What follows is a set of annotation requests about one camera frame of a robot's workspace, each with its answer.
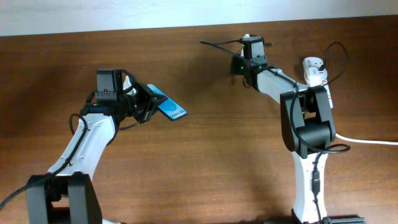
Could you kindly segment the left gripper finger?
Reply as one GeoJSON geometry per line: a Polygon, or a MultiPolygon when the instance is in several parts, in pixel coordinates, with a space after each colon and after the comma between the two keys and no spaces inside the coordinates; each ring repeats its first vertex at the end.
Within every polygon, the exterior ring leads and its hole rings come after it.
{"type": "Polygon", "coordinates": [[[158,104],[154,102],[149,102],[144,105],[144,112],[142,114],[141,123],[148,122],[151,117],[156,113],[158,104]]]}
{"type": "Polygon", "coordinates": [[[142,103],[149,103],[150,101],[154,100],[156,103],[163,103],[165,102],[168,97],[161,93],[159,90],[152,89],[154,87],[152,84],[141,84],[141,102],[142,103]]]}

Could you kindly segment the blue Galaxy smartphone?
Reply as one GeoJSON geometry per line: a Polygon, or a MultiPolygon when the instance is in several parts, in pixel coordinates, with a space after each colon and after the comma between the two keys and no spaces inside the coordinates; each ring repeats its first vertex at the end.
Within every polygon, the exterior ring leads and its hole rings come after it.
{"type": "Polygon", "coordinates": [[[176,121],[187,115],[187,111],[182,108],[178,103],[176,103],[173,99],[167,96],[164,92],[158,89],[153,84],[147,84],[147,86],[154,92],[160,95],[164,95],[167,99],[161,103],[157,109],[169,120],[176,121]]]}

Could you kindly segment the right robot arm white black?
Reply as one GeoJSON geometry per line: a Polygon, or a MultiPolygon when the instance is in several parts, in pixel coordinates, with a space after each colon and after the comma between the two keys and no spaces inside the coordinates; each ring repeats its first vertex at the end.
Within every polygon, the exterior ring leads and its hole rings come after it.
{"type": "Polygon", "coordinates": [[[303,60],[305,83],[295,81],[269,65],[264,38],[246,34],[238,39],[240,54],[234,54],[231,74],[271,97],[280,105],[282,139],[295,165],[294,223],[331,223],[324,203],[325,164],[336,138],[325,61],[303,60]]]}

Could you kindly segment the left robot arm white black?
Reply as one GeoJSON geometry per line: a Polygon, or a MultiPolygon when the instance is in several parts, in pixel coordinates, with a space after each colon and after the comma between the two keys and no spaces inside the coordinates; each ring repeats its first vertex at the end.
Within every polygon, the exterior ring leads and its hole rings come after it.
{"type": "Polygon", "coordinates": [[[125,118],[145,123],[167,100],[123,69],[98,70],[96,79],[63,154],[46,174],[28,180],[30,223],[107,223],[92,184],[101,155],[125,118]]]}

